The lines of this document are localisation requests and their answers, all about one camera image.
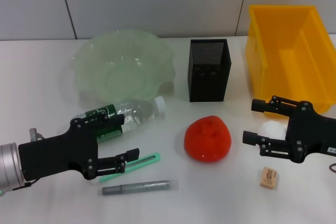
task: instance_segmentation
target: white tabletop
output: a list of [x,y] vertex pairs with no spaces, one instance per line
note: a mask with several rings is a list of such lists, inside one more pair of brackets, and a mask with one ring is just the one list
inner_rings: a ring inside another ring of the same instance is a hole
[[[259,156],[242,143],[243,130],[256,132],[266,120],[252,112],[244,48],[246,37],[227,37],[232,67],[225,101],[189,103],[187,69],[190,38],[165,39],[175,53],[174,92],[164,92],[164,120],[99,147],[99,156],[133,148],[140,156],[161,154],[158,163],[105,184],[78,172],[46,177],[30,188],[0,198],[1,223],[335,223],[336,158],[309,155],[302,164]],[[78,97],[69,63],[85,40],[0,42],[0,144],[29,141],[29,128],[44,137],[65,132],[79,112],[102,104]],[[232,146],[216,164],[190,159],[183,149],[186,128],[199,118],[219,116]],[[333,107],[326,115],[336,117]],[[260,187],[264,166],[279,173],[275,190]],[[179,190],[103,197],[102,186],[177,179]]]

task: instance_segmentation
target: yellow plastic bin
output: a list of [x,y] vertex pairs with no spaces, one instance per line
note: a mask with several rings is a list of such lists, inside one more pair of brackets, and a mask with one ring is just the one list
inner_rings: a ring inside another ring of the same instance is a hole
[[336,103],[336,51],[314,6],[250,6],[246,58],[257,99]]

